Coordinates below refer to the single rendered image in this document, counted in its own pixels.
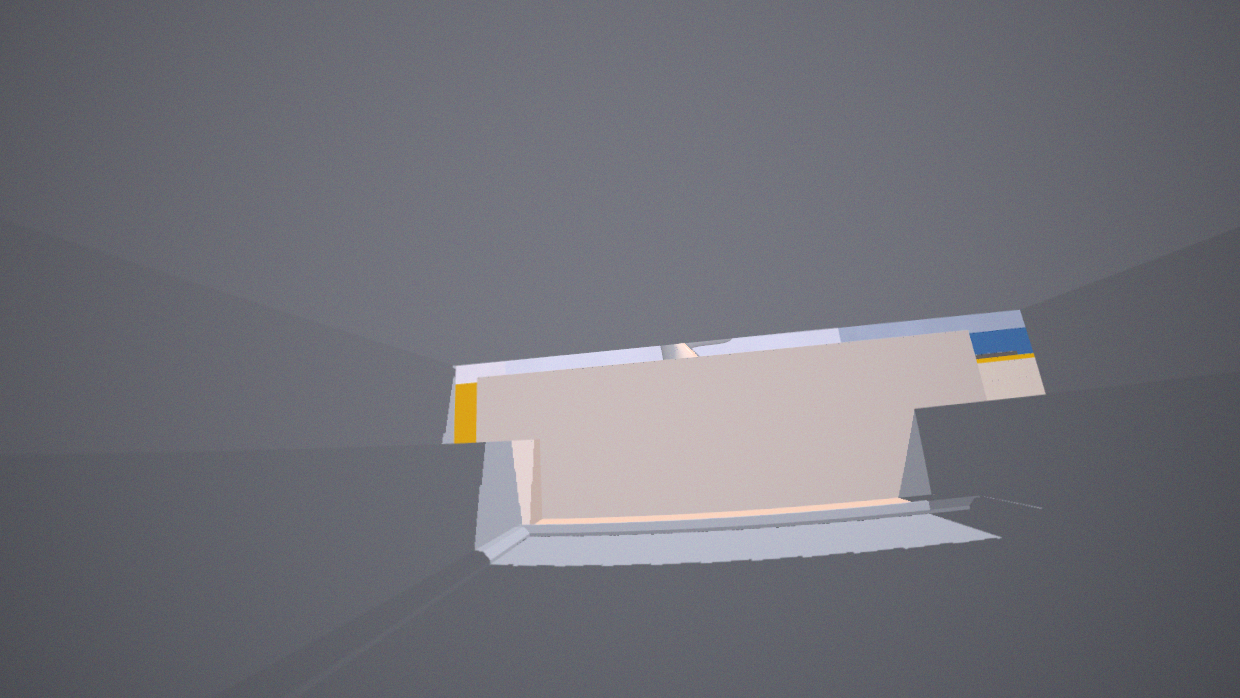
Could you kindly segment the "blue open-top bin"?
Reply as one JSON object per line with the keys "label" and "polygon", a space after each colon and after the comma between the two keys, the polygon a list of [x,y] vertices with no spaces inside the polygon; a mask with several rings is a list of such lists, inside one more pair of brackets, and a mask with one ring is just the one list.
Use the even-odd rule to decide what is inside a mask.
{"label": "blue open-top bin", "polygon": [[1018,355],[1033,353],[1025,327],[1004,329],[968,334],[975,355],[1017,351]]}

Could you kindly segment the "yellow open-top bin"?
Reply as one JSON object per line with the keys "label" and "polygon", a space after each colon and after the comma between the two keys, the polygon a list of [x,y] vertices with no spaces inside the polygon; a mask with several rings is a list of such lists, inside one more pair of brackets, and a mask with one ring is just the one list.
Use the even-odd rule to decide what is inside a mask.
{"label": "yellow open-top bin", "polygon": [[476,383],[456,384],[454,443],[476,443]]}

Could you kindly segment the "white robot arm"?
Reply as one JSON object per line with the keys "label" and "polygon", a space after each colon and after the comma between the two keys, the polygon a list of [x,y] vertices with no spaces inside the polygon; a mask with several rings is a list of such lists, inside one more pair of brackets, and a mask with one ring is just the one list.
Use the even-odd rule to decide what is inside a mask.
{"label": "white robot arm", "polygon": [[727,343],[729,341],[732,341],[732,338],[693,342],[693,343],[673,343],[673,345],[663,345],[660,347],[663,360],[678,360],[688,357],[699,357],[699,355],[694,352],[693,350],[694,347],[715,345],[715,343]]}

